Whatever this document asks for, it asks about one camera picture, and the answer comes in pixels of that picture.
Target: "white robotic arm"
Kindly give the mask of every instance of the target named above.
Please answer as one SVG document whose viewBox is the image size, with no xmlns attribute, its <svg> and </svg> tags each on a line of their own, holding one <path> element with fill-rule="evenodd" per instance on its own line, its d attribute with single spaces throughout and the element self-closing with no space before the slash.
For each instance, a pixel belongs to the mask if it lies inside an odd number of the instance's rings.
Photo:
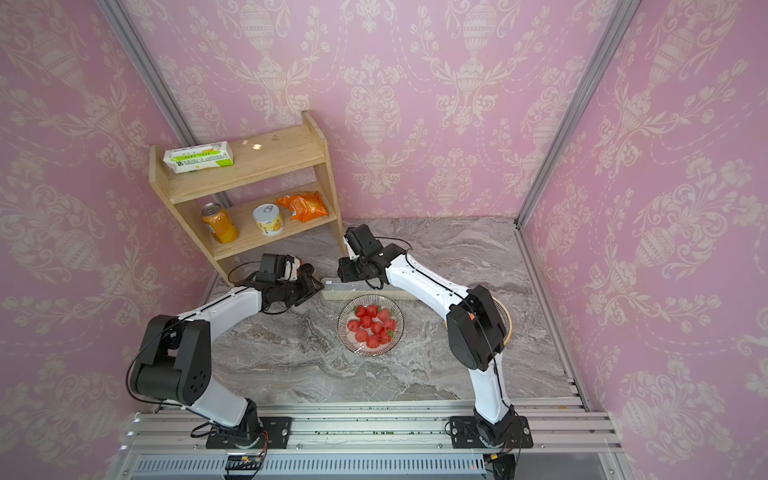
<svg viewBox="0 0 768 480">
<path fill-rule="evenodd" d="M 378 278 L 410 292 L 444 319 L 449 348 L 469 369 L 478 433 L 488 446 L 504 444 L 516 414 L 499 368 L 506 331 L 490 292 L 439 276 L 395 244 L 383 247 L 367 225 L 348 229 L 345 241 L 349 257 L 339 260 L 343 282 Z M 129 370 L 129 392 L 184 406 L 209 419 L 218 439 L 253 446 L 263 432 L 257 406 L 211 377 L 210 344 L 271 303 L 289 308 L 309 299 L 323 288 L 313 270 L 290 256 L 264 254 L 259 271 L 226 295 L 179 316 L 156 316 Z"/>
<path fill-rule="evenodd" d="M 483 286 L 468 288 L 439 276 L 395 244 L 384 247 L 365 224 L 347 229 L 344 241 L 349 257 L 339 260 L 341 281 L 378 278 L 435 310 L 445 320 L 451 351 L 469 369 L 481 438 L 488 445 L 509 439 L 515 412 L 499 367 L 506 332 L 490 292 Z"/>
<path fill-rule="evenodd" d="M 288 309 L 309 299 L 323 288 L 313 271 L 298 258 L 265 253 L 259 270 L 225 295 L 179 316 L 154 317 L 129 372 L 129 392 L 183 406 L 209 419 L 219 438 L 249 448 L 263 431 L 256 404 L 212 377 L 210 345 L 274 302 Z M 172 350 L 176 356 L 169 354 Z"/>
<path fill-rule="evenodd" d="M 388 283 L 411 293 L 435 310 L 443 319 L 450 313 L 450 307 L 467 297 L 466 286 L 453 283 L 430 269 L 425 268 L 406 253 L 396 257 L 386 268 Z M 450 289 L 446 291 L 435 282 Z M 494 366 L 502 364 L 502 352 L 495 354 Z M 475 390 L 475 410 L 491 423 L 497 423 L 509 412 L 509 399 L 503 390 L 504 375 L 499 368 L 485 371 L 470 369 L 469 378 Z"/>
</svg>

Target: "canned food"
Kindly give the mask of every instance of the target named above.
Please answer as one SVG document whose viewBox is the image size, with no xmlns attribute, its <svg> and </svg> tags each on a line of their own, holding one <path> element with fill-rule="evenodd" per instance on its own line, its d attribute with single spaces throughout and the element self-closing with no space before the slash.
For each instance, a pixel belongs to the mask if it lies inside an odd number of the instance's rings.
<svg viewBox="0 0 768 480">
<path fill-rule="evenodd" d="M 253 211 L 253 219 L 261 229 L 261 233 L 271 237 L 283 231 L 283 217 L 280 207 L 275 204 L 259 205 Z"/>
<path fill-rule="evenodd" d="M 205 204 L 200 215 L 211 235 L 220 243 L 229 243 L 237 240 L 240 232 L 232 224 L 227 211 L 219 204 Z"/>
</svg>

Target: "white box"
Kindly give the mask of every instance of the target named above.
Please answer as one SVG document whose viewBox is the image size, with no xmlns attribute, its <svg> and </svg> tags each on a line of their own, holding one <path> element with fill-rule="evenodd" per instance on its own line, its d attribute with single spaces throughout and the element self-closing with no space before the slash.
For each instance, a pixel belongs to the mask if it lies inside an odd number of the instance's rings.
<svg viewBox="0 0 768 480">
<path fill-rule="evenodd" d="M 204 168 L 227 167 L 234 163 L 234 157 L 229 144 L 220 141 L 215 144 L 166 150 L 163 162 L 177 174 L 182 174 Z"/>
</svg>

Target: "orange can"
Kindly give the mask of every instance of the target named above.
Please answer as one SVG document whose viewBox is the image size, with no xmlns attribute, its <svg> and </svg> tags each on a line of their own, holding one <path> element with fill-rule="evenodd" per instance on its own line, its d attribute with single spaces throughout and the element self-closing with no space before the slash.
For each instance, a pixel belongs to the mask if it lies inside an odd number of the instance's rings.
<svg viewBox="0 0 768 480">
<path fill-rule="evenodd" d="M 211 235 L 220 243 L 229 243 L 237 240 L 240 232 L 232 224 L 227 211 L 219 204 L 205 204 L 200 215 Z"/>
</svg>

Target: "pink wallpaper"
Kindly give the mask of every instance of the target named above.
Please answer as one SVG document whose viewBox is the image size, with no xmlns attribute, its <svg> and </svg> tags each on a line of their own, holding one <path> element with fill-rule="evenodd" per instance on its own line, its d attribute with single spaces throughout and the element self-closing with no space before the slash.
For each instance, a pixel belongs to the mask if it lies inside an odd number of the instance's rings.
<svg viewBox="0 0 768 480">
<path fill-rule="evenodd" d="M 515 216 L 615 4 L 122 2 L 200 141 L 310 109 L 349 218 Z"/>
<path fill-rule="evenodd" d="M 91 0 L 0 2 L 0 463 L 96 480 L 144 326 L 210 269 L 147 184 L 171 131 Z"/>
<path fill-rule="evenodd" d="M 642 2 L 526 232 L 640 480 L 768 478 L 767 15 Z"/>
</svg>

